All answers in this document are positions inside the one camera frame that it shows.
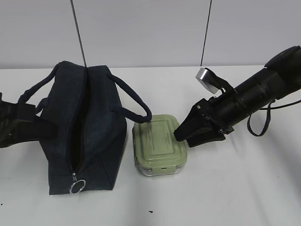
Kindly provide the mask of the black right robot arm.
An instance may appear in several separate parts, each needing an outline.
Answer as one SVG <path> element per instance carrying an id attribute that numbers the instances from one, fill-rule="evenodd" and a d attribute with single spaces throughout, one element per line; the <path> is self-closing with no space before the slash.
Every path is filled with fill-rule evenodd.
<path id="1" fill-rule="evenodd" d="M 301 48 L 290 47 L 270 59 L 256 74 L 235 88 L 206 67 L 200 68 L 196 79 L 211 93 L 221 91 L 218 97 L 201 99 L 191 108 L 188 116 L 174 131 L 177 141 L 187 141 L 189 147 L 209 142 L 223 141 L 233 132 L 233 127 L 244 119 L 250 119 L 258 110 L 266 110 L 262 131 L 248 131 L 261 137 L 271 120 L 272 103 L 301 88 Z"/>

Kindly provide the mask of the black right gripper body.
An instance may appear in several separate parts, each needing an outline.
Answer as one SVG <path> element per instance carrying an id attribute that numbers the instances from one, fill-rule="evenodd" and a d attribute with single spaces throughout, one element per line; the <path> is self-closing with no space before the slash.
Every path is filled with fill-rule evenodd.
<path id="1" fill-rule="evenodd" d="M 202 132 L 218 131 L 225 135 L 234 131 L 229 122 L 226 122 L 226 111 L 235 108 L 235 91 L 230 90 L 219 97 L 211 97 L 209 100 L 201 99 L 192 108 L 197 108 L 199 114 L 209 122 L 209 129 Z"/>

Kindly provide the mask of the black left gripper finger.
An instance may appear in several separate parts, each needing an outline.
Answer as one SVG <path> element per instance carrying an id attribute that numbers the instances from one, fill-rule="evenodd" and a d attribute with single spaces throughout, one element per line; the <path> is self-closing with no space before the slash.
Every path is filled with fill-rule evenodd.
<path id="1" fill-rule="evenodd" d="M 33 122 L 19 122 L 13 129 L 0 135 L 0 147 L 14 144 L 53 139 L 58 134 L 58 126 L 44 119 L 34 119 Z"/>

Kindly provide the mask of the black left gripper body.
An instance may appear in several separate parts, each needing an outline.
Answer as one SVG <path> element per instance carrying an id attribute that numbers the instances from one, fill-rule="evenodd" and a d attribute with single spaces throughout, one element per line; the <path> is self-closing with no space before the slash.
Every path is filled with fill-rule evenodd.
<path id="1" fill-rule="evenodd" d="M 0 140 L 12 137 L 12 131 L 21 122 L 33 122 L 35 105 L 10 103 L 2 100 L 0 94 Z"/>

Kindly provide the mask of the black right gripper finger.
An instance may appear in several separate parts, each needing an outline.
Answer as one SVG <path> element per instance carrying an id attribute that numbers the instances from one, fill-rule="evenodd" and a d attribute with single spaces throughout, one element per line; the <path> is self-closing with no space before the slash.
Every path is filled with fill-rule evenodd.
<path id="1" fill-rule="evenodd" d="M 197 108 L 192 108 L 185 120 L 174 131 L 174 136 L 177 141 L 184 141 L 208 129 L 208 120 L 199 114 Z"/>
<path id="2" fill-rule="evenodd" d="M 223 140 L 225 140 L 225 136 L 223 134 L 219 133 L 218 131 L 209 131 L 188 138 L 188 146 L 196 147 L 205 143 Z"/>

